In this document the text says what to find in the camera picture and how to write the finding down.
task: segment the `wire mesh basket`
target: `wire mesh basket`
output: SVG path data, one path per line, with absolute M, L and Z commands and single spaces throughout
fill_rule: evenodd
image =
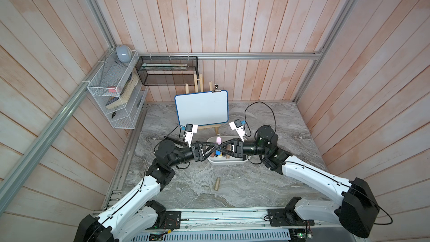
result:
M 126 108 L 123 109 L 123 112 L 119 115 L 119 117 L 114 117 L 113 120 L 110 121 L 110 125 L 112 125 L 113 128 L 134 129 L 139 111 L 144 104 L 147 93 L 148 88 L 146 88 L 144 91 L 136 90 L 134 100 L 127 103 Z
M 194 86 L 194 74 L 199 76 L 196 56 L 140 56 L 136 70 L 145 86 Z
M 137 52 L 133 52 L 132 60 L 125 64 L 112 50 L 88 85 L 89 92 L 113 128 L 134 129 L 148 93 L 148 88 L 142 90 L 133 70 L 138 60 Z
M 88 90 L 92 95 L 119 97 L 124 86 L 136 65 L 139 56 L 136 51 L 129 63 L 122 63 L 115 50 L 94 75 L 88 84 Z

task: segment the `black wire mesh basket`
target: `black wire mesh basket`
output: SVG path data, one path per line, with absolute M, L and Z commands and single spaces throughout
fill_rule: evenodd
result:
M 140 56 L 136 70 L 145 86 L 194 86 L 194 74 L 199 76 L 196 56 Z

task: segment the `white wire mesh rack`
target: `white wire mesh rack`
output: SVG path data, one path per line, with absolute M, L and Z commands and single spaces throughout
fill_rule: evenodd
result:
M 120 97 L 138 60 L 137 52 L 133 51 L 133 53 L 131 62 L 124 64 L 118 59 L 115 50 L 112 50 L 88 84 L 89 92 L 113 128 L 134 129 L 138 114 L 148 93 L 148 88 L 144 91 L 141 90 L 142 84 L 138 81 L 126 102 L 123 102 Z M 112 97 L 118 97 L 117 101 L 120 103 L 118 106 L 108 109 L 106 105 Z
M 133 54 L 129 63 L 122 63 L 115 50 L 112 50 L 88 84 L 89 92 L 97 96 L 119 97 L 139 59 L 137 51 L 133 51 Z

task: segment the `wooden easel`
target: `wooden easel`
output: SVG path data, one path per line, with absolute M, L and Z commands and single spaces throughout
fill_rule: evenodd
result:
M 197 79 L 197 75 L 194 74 L 194 89 L 195 89 L 196 93 L 199 92 L 199 87 L 198 87 L 197 81 L 200 81 L 200 92 L 203 92 L 204 90 L 203 90 L 203 75 L 202 74 L 199 74 L 198 79 Z M 210 91 L 214 90 L 213 82 L 209 82 L 209 89 L 210 89 Z M 190 93 L 189 85 L 187 83 L 185 84 L 185 93 L 186 94 Z M 220 123 L 218 123 L 216 125 L 202 125 L 202 126 L 199 126 L 198 129 L 215 128 L 215 133 L 218 134 L 218 128 L 219 127 L 221 127 Z

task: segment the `white tray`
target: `white tray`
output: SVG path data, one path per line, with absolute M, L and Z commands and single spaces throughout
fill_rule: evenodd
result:
M 221 142 L 224 142 L 233 138 L 238 138 L 238 136 L 221 137 Z M 207 142 L 216 143 L 216 137 L 209 138 Z M 219 155 L 217 157 L 209 156 L 208 160 L 212 165 L 245 164 L 248 161 L 248 159 L 243 160 L 241 158 L 234 158 L 231 156 L 229 159 L 226 159 L 225 156 L 219 156 Z

